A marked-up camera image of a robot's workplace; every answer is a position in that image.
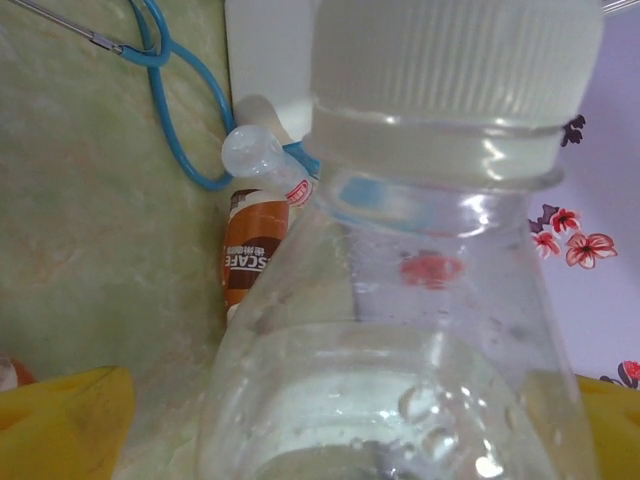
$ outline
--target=blue stethoscope tubing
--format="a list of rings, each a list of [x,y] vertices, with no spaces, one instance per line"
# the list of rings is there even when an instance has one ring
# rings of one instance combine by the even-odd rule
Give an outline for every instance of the blue stethoscope tubing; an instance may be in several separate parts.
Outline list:
[[[233,118],[233,111],[229,102],[227,101],[225,93],[223,92],[213,73],[211,73],[211,70],[209,70],[206,65],[202,63],[202,61],[191,51],[171,38],[171,33],[169,32],[167,21],[165,20],[164,15],[162,14],[160,7],[155,0],[142,0],[142,2],[149,10],[149,13],[153,17],[153,20],[158,29],[160,38],[159,46],[154,45],[151,30],[149,29],[149,25],[147,24],[147,21],[145,20],[140,7],[136,5],[135,0],[129,0],[129,3],[131,4],[136,17],[136,21],[138,23],[138,28],[140,29],[140,35],[142,37],[142,44],[144,48],[143,51],[133,48],[129,45],[121,45],[115,43],[108,38],[96,32],[93,32],[90,29],[75,24],[64,17],[61,17],[55,12],[39,6],[31,0],[9,1],[25,7],[28,10],[48,20],[51,20],[58,25],[61,25],[77,34],[80,34],[95,45],[98,45],[102,48],[105,48],[106,50],[120,55],[120,57],[122,57],[124,60],[127,60],[141,67],[145,67],[149,75],[149,84],[151,86],[153,102],[158,114],[158,118],[160,119],[162,130],[167,139],[169,148],[171,149],[171,152],[173,153],[175,159],[178,161],[180,168],[184,171],[187,177],[189,177],[189,179],[191,179],[194,183],[204,188],[205,190],[216,191],[229,185],[233,177],[228,172],[225,172],[222,177],[218,179],[210,179],[202,175],[189,160],[189,157],[187,156],[184,148],[182,147],[182,144],[180,143],[180,139],[178,138],[178,134],[176,133],[173,121],[171,120],[171,112],[167,103],[167,97],[165,94],[160,69],[169,62],[172,54],[176,54],[185,63],[191,66],[202,77],[206,85],[211,90],[211,93],[213,93],[213,96],[220,108],[222,121],[227,133],[230,133],[236,127]]]

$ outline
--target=small clear bottle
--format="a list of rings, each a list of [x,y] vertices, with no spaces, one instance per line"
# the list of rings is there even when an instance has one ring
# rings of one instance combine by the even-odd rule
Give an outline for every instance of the small clear bottle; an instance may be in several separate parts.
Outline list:
[[[323,178],[222,342],[202,480],[599,478],[526,212],[601,33],[595,0],[322,3]]]

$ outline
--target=brown can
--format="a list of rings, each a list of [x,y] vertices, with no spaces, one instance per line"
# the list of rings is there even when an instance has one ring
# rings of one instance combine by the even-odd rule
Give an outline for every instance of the brown can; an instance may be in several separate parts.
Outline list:
[[[262,190],[231,196],[222,259],[227,322],[287,235],[289,205]]]

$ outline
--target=white bottle cap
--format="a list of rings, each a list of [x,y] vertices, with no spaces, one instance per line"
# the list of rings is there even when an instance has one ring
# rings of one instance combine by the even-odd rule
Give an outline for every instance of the white bottle cap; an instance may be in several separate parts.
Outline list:
[[[369,174],[507,186],[550,172],[600,0],[325,0],[307,151]]]

